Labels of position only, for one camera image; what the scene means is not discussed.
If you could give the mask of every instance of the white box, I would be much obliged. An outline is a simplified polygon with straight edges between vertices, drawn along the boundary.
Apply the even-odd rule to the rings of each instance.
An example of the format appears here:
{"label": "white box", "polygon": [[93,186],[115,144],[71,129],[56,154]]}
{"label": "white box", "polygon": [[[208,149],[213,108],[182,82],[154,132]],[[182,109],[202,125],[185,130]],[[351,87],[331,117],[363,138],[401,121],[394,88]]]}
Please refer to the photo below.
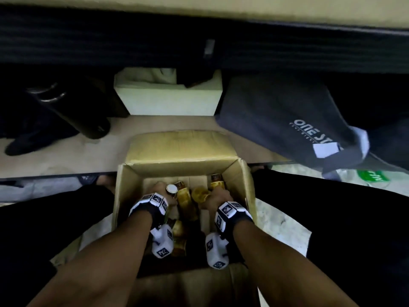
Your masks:
{"label": "white box", "polygon": [[130,81],[121,72],[114,88],[131,115],[213,116],[222,95],[222,73],[197,86]]}

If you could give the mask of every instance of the green label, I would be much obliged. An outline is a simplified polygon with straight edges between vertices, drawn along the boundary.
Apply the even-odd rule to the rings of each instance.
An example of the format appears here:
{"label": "green label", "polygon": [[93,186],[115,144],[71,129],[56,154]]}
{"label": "green label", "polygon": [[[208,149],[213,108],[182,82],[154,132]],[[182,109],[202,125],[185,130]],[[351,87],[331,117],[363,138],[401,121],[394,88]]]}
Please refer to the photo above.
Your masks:
{"label": "green label", "polygon": [[366,182],[389,182],[382,171],[357,170],[359,177]]}

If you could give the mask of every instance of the dark gray tote bag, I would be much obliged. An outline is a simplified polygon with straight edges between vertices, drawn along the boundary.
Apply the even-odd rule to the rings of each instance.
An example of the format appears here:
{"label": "dark gray tote bag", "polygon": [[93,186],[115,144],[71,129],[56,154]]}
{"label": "dark gray tote bag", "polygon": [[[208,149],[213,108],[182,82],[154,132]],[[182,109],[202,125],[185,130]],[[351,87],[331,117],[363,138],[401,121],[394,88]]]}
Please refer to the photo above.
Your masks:
{"label": "dark gray tote bag", "polygon": [[[216,120],[221,127],[324,174],[347,168],[399,170],[363,151],[359,136],[314,75],[232,77]],[[326,157],[314,149],[335,142],[339,151]]]}

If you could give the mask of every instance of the black cylindrical object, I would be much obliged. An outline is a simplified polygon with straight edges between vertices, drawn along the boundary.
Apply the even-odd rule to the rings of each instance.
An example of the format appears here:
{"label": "black cylindrical object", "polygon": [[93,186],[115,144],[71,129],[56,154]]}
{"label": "black cylindrical object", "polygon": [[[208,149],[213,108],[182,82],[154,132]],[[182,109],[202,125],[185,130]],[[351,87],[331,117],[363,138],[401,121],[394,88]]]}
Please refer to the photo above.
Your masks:
{"label": "black cylindrical object", "polygon": [[90,139],[100,139],[110,130],[110,122],[95,100],[104,95],[93,86],[82,81],[51,82],[28,87],[26,91]]}

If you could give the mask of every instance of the box flap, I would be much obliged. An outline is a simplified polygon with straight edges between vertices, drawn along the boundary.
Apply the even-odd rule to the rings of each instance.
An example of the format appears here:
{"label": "box flap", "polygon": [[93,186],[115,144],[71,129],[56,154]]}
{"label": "box flap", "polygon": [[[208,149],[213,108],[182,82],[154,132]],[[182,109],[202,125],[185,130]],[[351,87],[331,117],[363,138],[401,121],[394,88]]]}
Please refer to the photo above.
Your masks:
{"label": "box flap", "polygon": [[125,163],[159,164],[237,158],[236,151],[224,134],[216,131],[184,130],[135,136]]}

